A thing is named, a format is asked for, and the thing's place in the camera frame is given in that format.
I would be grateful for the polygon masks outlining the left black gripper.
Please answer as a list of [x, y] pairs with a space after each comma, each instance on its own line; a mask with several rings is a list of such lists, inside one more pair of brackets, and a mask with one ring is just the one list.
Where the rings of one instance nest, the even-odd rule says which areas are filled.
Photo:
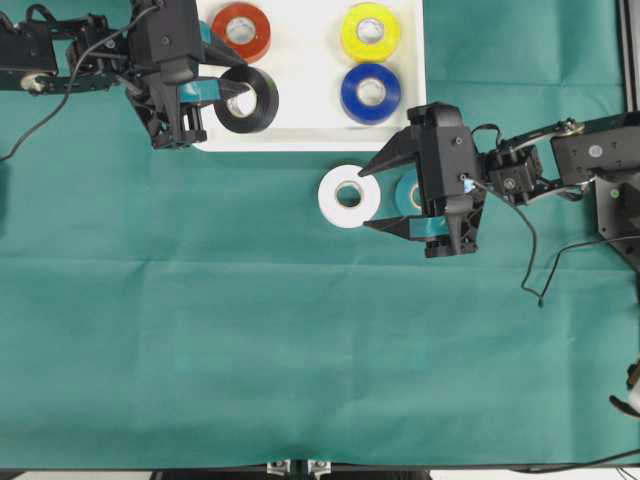
[[[202, 64], [221, 67], [246, 61], [204, 21], [199, 21]], [[180, 149], [207, 139], [201, 110], [250, 90], [244, 82], [216, 77], [198, 78], [194, 60], [168, 62], [130, 60], [124, 73], [126, 96], [155, 149]]]

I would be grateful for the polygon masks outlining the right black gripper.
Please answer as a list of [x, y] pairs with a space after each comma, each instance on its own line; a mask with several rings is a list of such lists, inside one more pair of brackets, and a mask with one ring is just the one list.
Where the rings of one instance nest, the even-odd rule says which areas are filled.
[[[425, 127], [412, 125], [395, 133], [391, 139], [364, 166], [359, 176], [391, 170], [403, 165], [417, 164], [423, 160], [421, 146]], [[428, 259], [475, 253], [477, 235], [486, 200], [479, 190], [471, 193], [427, 199], [423, 212], [428, 216], [400, 216], [369, 220], [365, 227], [389, 233], [410, 241], [425, 241]]]

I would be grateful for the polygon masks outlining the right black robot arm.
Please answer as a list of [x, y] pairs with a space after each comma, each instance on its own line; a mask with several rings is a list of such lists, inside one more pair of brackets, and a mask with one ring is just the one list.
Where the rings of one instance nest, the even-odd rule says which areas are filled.
[[407, 115], [409, 126], [361, 174], [415, 166], [421, 211], [370, 220], [367, 227], [422, 241], [429, 258], [471, 254], [478, 249], [486, 188], [521, 206], [547, 195], [579, 200], [593, 183], [600, 235], [633, 270], [639, 268], [638, 113], [559, 121], [498, 139], [485, 153], [455, 106], [434, 103]]

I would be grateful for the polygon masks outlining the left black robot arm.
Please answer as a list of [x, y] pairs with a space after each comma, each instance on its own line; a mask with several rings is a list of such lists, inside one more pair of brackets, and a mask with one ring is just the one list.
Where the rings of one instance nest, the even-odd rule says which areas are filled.
[[1, 17], [2, 90], [67, 100], [121, 85], [155, 149], [205, 141], [201, 108], [249, 89], [202, 77], [200, 66], [244, 64], [219, 37], [202, 34], [193, 1], [134, 1], [119, 29], [102, 15], [60, 20], [42, 4], [19, 23]]

